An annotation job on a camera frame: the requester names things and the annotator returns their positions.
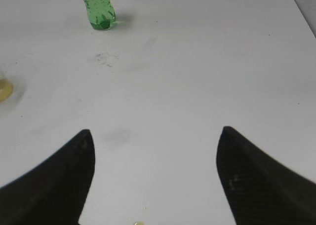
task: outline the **stain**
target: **stain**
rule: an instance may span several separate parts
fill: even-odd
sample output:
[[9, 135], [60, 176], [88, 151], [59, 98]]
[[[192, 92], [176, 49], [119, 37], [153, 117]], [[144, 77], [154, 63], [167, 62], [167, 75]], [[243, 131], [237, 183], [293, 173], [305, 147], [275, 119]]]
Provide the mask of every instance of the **stain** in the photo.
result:
[[116, 129], [105, 134], [104, 140], [107, 148], [114, 150], [127, 144], [131, 139], [131, 131], [127, 129]]
[[100, 52], [93, 57], [88, 57], [87, 62], [96, 63], [97, 65], [107, 65], [113, 67], [114, 63], [119, 60], [119, 54], [110, 54], [108, 52]]
[[8, 79], [13, 84], [13, 92], [11, 96], [0, 105], [1, 117], [2, 115], [9, 115], [9, 113], [20, 104], [27, 89], [27, 84], [23, 77], [8, 76]]
[[155, 37], [150, 37], [144, 44], [144, 49], [148, 50], [150, 48], [152, 48], [154, 46], [156, 42], [156, 38]]
[[125, 69], [123, 71], [128, 72], [128, 73], [137, 73], [141, 71], [150, 70], [152, 68], [153, 68], [152, 64], [144, 61], [144, 62], [135, 63], [131, 66], [131, 68]]

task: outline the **green liquid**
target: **green liquid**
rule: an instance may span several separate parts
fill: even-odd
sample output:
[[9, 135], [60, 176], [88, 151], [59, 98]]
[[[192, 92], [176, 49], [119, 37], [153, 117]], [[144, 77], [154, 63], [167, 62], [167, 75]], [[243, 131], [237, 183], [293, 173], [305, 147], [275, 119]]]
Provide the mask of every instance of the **green liquid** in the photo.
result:
[[88, 19], [94, 29], [106, 30], [116, 22], [116, 15], [110, 0], [84, 0]]

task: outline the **yellow object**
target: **yellow object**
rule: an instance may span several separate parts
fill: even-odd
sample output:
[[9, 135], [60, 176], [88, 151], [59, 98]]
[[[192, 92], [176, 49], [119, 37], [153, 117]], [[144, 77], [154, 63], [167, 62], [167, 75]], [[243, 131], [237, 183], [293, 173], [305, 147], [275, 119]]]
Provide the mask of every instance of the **yellow object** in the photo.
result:
[[0, 79], [0, 103], [7, 99], [13, 92], [13, 84], [6, 78]]

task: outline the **white table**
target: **white table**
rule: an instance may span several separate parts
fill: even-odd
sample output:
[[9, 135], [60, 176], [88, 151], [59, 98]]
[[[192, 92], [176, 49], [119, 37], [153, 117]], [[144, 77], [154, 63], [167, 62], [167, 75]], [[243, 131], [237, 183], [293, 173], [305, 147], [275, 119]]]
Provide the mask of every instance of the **white table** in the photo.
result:
[[0, 0], [0, 185], [83, 128], [96, 171], [82, 225], [233, 225], [224, 125], [316, 181], [316, 41], [293, 0]]

